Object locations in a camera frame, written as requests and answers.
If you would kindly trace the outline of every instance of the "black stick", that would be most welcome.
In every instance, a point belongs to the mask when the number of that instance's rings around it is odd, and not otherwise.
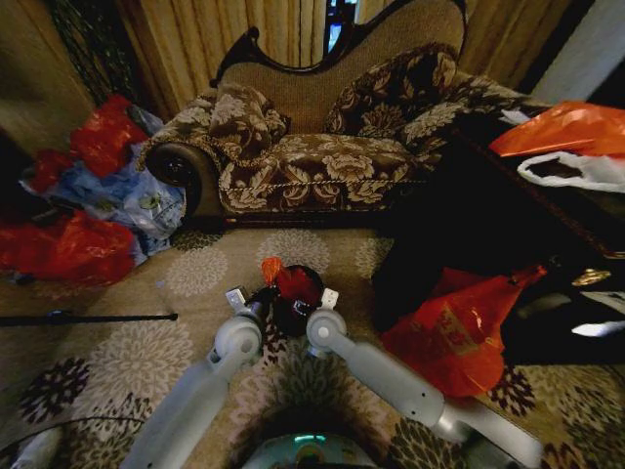
[[[49,316],[8,316],[0,318],[0,327],[17,327],[24,325],[66,325],[87,322],[128,322],[133,320],[177,320],[178,315],[146,315],[146,316],[85,316],[77,317],[67,314]]]

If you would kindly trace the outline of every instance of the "floral patterned rug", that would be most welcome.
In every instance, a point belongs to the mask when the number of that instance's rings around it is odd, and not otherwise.
[[[54,426],[63,440],[53,467],[118,467],[142,423],[231,315],[224,292],[260,287],[267,256],[317,270],[341,293],[337,310],[350,334],[380,344],[369,277],[392,242],[372,231],[185,232],[173,243],[109,288],[0,284],[4,316],[55,308],[80,316],[180,315],[0,329],[0,468]],[[611,367],[508,367],[480,399],[541,439],[543,468],[625,467],[625,386]],[[306,430],[351,437],[383,467],[466,466],[457,446],[399,418],[339,360],[308,356],[303,339],[287,340],[270,321],[263,357],[236,375],[187,467],[237,467],[262,440]]]

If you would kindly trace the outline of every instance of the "sofa armrest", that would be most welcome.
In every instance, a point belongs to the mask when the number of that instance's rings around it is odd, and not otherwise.
[[[156,179],[185,188],[187,217],[223,215],[217,182],[225,157],[208,135],[216,95],[209,89],[188,103],[144,144],[137,163]]]
[[[459,118],[466,121],[476,117],[483,122],[483,117],[488,115],[495,121],[503,109],[519,109],[534,116],[547,108],[549,105],[488,77],[458,71],[443,101],[404,125],[397,139],[416,157],[432,160],[433,154],[436,160],[438,149],[445,143],[444,135],[457,126]]]
[[[146,156],[149,172],[158,180],[185,188],[187,216],[222,216],[219,173],[211,158],[198,147],[169,142],[154,147]]]

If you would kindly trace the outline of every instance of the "red object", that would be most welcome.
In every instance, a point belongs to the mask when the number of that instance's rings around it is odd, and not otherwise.
[[[300,300],[310,306],[316,306],[321,299],[321,292],[314,280],[299,267],[282,269],[275,278],[280,296],[288,301]]]
[[[625,110],[561,103],[509,130],[490,148],[501,156],[556,150],[589,156],[625,156]]]
[[[75,211],[46,228],[0,227],[0,269],[40,279],[114,283],[135,266],[130,254],[133,241],[127,228]]]
[[[267,286],[273,285],[278,272],[282,269],[284,269],[284,266],[282,265],[282,261],[279,257],[268,257],[267,259],[264,259],[261,264],[261,271],[263,271],[265,284]]]
[[[521,291],[545,274],[542,268],[485,278],[443,269],[435,296],[382,335],[384,346],[453,397],[475,396],[501,379],[500,326]]]
[[[42,149],[37,152],[35,177],[28,184],[41,193],[59,180],[61,173],[74,164],[74,159],[67,153],[54,149]]]
[[[113,95],[70,135],[72,155],[81,158],[99,178],[119,171],[128,162],[128,146],[147,135],[128,115],[130,102]]]

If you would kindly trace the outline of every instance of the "carved wooden backrest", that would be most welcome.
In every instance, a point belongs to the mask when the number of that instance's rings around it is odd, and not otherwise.
[[[340,92],[375,64],[430,43],[459,55],[465,36],[462,0],[395,0],[366,24],[345,24],[332,51],[318,64],[289,67],[270,59],[250,28],[226,54],[211,82],[255,87],[291,117],[291,133],[320,132]]]

